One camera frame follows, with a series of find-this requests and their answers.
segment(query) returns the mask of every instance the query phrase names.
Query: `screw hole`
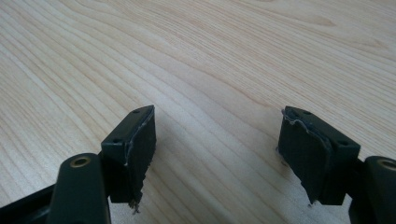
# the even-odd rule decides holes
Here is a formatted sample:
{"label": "screw hole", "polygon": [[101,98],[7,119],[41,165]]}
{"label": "screw hole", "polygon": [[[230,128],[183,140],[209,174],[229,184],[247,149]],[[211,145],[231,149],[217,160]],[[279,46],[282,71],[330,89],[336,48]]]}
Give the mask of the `screw hole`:
{"label": "screw hole", "polygon": [[338,141],[338,144],[340,144],[341,146],[349,145],[349,143],[347,141]]}
{"label": "screw hole", "polygon": [[73,168],[79,168],[90,163],[91,159],[89,157],[78,157],[70,162],[70,166]]}
{"label": "screw hole", "polygon": [[386,168],[388,168],[390,170],[396,171],[396,162],[394,162],[394,161],[386,161],[386,160],[380,160],[378,162],[382,166],[384,166],[384,167],[386,167]]}
{"label": "screw hole", "polygon": [[119,139],[119,138],[113,139],[113,143],[118,143],[118,142],[120,142],[120,141],[122,141],[122,139]]}

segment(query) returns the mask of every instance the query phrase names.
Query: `wooden table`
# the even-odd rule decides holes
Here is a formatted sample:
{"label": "wooden table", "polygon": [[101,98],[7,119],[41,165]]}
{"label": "wooden table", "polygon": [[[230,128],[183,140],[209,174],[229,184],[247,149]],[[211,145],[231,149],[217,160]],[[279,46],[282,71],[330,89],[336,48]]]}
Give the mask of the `wooden table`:
{"label": "wooden table", "polygon": [[348,223],[309,205],[277,145],[285,105],[396,158],[396,2],[2,1],[0,205],[127,113],[156,106],[139,215],[113,223]]}

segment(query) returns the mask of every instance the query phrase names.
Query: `jagged broken edge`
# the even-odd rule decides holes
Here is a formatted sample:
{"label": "jagged broken edge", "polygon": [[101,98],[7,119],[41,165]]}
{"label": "jagged broken edge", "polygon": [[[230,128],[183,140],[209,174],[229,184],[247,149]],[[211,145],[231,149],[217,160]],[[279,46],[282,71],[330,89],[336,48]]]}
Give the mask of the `jagged broken edge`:
{"label": "jagged broken edge", "polygon": [[143,119],[131,141],[128,143],[126,154],[126,166],[129,173],[129,186],[133,199],[129,202],[134,214],[139,213],[139,203],[142,198],[143,181],[146,171],[152,161],[155,152],[156,134],[154,107]]}

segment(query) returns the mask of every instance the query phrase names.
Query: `black plastic bracket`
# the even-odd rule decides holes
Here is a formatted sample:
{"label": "black plastic bracket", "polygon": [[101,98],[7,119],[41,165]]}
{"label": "black plastic bracket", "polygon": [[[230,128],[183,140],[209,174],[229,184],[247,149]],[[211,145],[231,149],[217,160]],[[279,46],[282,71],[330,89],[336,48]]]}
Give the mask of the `black plastic bracket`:
{"label": "black plastic bracket", "polygon": [[99,155],[66,160],[57,183],[0,208],[0,223],[110,223],[107,197],[138,212],[156,145],[154,105],[132,111]]}
{"label": "black plastic bracket", "polygon": [[352,198],[353,224],[396,224],[396,161],[358,159],[360,146],[311,112],[286,106],[278,151],[309,201],[341,205]]}
{"label": "black plastic bracket", "polygon": [[286,106],[283,115],[278,150],[309,201],[342,204],[361,146],[308,111]]}

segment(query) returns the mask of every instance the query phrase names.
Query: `wood grain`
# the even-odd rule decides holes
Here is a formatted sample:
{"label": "wood grain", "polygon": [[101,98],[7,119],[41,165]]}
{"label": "wood grain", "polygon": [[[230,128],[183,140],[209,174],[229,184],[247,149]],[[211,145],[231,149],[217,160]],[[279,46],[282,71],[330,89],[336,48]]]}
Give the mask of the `wood grain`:
{"label": "wood grain", "polygon": [[395,36],[389,0],[2,1],[0,206],[155,105],[141,214],[113,223],[348,223],[281,164],[280,109],[396,158]]}

